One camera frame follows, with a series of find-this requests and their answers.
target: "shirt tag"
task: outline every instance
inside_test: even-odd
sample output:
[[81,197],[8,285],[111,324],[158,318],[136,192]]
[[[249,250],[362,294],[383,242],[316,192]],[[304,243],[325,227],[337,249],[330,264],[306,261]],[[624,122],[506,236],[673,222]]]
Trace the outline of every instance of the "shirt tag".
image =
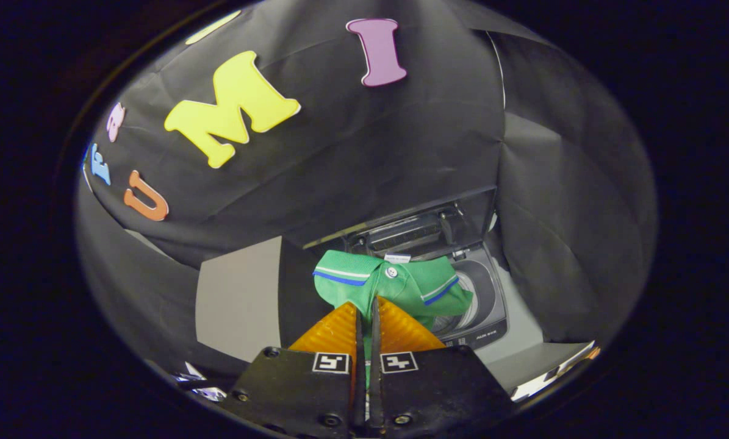
[[411,255],[400,255],[399,253],[386,253],[383,257],[386,262],[392,262],[392,264],[405,264],[411,261]]

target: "blue stripe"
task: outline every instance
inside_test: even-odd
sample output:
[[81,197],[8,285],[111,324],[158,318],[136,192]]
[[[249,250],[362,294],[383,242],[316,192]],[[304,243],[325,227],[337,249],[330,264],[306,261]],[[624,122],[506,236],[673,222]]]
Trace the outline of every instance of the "blue stripe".
[[457,282],[459,282],[459,278],[458,277],[456,279],[454,279],[453,282],[451,282],[450,284],[448,284],[448,286],[445,287],[445,289],[443,289],[443,291],[440,291],[440,293],[438,295],[436,295],[435,297],[427,300],[426,302],[424,302],[424,304],[425,305],[431,305],[432,302],[434,302],[434,301],[438,300],[439,298],[443,297],[445,295],[445,293],[447,293],[448,290],[451,289],[451,287],[453,287],[454,285],[456,285]]
[[357,287],[361,287],[362,285],[366,284],[366,280],[350,280],[350,279],[344,279],[342,277],[336,277],[327,273],[322,273],[319,271],[314,271],[313,276],[320,276],[325,277],[328,280],[333,280],[334,282],[339,282],[341,284],[348,284],[348,285],[355,285]]

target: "black cloth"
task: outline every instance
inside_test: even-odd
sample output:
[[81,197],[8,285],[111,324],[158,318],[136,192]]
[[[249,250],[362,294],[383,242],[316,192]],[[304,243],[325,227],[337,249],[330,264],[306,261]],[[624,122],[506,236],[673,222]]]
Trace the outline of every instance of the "black cloth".
[[[400,25],[405,79],[362,86],[364,53],[345,23],[369,17]],[[181,100],[215,103],[213,72],[247,50],[302,109],[211,169],[163,122]],[[112,184],[88,174],[93,191],[120,225],[194,269],[496,184],[501,252],[547,341],[610,337],[648,274],[656,200],[635,129],[576,61],[477,5],[259,2],[169,50],[116,102],[127,111],[117,142],[108,114],[92,138]],[[123,203],[132,170],[167,200],[164,221]]]

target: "green polo shirt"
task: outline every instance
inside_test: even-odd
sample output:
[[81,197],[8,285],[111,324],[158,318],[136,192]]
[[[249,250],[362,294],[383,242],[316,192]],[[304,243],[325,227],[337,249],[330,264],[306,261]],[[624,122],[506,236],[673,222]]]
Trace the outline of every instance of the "green polo shirt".
[[375,295],[399,306],[428,330],[432,330],[435,316],[464,314],[473,300],[473,293],[459,286],[456,270],[445,257],[393,264],[373,256],[328,250],[313,276],[323,300],[334,308],[352,302],[361,311],[365,359],[370,359],[370,306]]

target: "yellow letter m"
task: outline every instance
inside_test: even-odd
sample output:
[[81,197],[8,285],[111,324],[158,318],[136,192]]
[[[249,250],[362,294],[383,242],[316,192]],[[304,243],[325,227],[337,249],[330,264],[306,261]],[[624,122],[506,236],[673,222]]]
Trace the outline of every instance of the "yellow letter m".
[[213,74],[217,105],[182,101],[174,106],[163,123],[167,131],[178,130],[208,158],[210,167],[219,168],[234,156],[231,144],[249,141],[240,109],[244,110],[256,133],[264,133],[300,111],[296,99],[286,99],[256,69],[256,53],[243,52],[224,62]]

